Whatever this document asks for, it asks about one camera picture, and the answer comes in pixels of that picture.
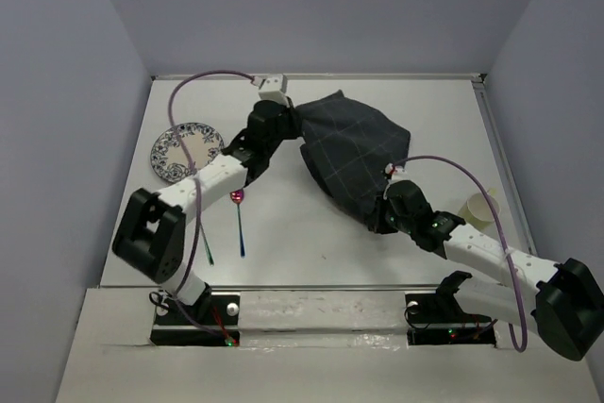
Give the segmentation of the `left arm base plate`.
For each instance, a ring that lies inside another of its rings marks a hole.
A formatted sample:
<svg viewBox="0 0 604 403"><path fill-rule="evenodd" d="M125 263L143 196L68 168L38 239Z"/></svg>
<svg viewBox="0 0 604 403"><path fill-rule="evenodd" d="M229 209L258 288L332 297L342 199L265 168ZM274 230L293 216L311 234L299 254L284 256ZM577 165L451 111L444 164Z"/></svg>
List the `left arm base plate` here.
<svg viewBox="0 0 604 403"><path fill-rule="evenodd" d="M154 306L149 341L155 346L236 347L241 295L213 293L195 306L178 304L166 292L148 295Z"/></svg>

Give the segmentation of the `dark checked cloth napkin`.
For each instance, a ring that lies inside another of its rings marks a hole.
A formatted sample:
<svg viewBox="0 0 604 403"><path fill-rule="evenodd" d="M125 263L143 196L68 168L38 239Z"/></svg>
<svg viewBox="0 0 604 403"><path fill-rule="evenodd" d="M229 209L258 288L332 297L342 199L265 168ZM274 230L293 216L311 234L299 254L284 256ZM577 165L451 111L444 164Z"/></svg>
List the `dark checked cloth napkin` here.
<svg viewBox="0 0 604 403"><path fill-rule="evenodd" d="M310 175L341 211L367 224L386 187L385 167L408 157L411 133L341 91L295 111L301 119L300 153Z"/></svg>

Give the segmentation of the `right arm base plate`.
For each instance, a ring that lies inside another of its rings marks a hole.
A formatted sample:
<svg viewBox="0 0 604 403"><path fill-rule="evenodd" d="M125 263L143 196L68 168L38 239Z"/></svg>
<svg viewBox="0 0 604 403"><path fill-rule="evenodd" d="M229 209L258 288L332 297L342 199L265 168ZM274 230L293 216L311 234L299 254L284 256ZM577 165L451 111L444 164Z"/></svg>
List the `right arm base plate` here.
<svg viewBox="0 0 604 403"><path fill-rule="evenodd" d="M471 275L456 271L432 293L407 294L404 318L410 346L496 345L495 322L485 316L464 312L454 296Z"/></svg>

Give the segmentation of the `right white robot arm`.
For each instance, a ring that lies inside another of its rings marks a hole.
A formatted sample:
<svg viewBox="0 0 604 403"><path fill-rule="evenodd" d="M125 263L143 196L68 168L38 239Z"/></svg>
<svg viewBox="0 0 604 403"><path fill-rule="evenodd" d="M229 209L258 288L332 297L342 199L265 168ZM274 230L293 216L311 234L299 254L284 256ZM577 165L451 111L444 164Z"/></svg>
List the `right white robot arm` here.
<svg viewBox="0 0 604 403"><path fill-rule="evenodd" d="M505 248L461 217L433 210L410 180L377 193L366 224L375 233L404 233L420 249L468 266L447 277L434 297L446 320L480 314L525 327L570 361L582 360L603 332L603 292L586 264Z"/></svg>

